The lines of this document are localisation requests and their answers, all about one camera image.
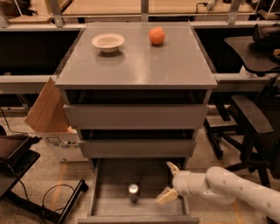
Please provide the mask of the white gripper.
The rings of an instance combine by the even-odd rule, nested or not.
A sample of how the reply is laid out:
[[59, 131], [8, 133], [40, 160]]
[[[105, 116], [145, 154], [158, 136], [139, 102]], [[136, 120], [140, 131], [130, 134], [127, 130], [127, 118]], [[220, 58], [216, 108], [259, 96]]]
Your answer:
[[206, 175], [190, 171], [181, 171], [174, 163], [167, 162], [173, 175], [173, 188], [166, 187], [157, 197], [156, 203], [163, 205], [180, 196], [202, 195], [208, 189]]

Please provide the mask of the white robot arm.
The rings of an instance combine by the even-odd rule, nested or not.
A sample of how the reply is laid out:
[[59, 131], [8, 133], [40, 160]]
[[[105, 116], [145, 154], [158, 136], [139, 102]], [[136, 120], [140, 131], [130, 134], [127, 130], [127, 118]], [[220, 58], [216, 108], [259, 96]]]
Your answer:
[[156, 203], [163, 205], [179, 196], [200, 196], [203, 199], [222, 204], [232, 204], [236, 198], [260, 210], [273, 221], [280, 222], [280, 192], [241, 178], [219, 166], [212, 166], [206, 172], [180, 170], [167, 162], [173, 176], [172, 188], [167, 186], [157, 197]]

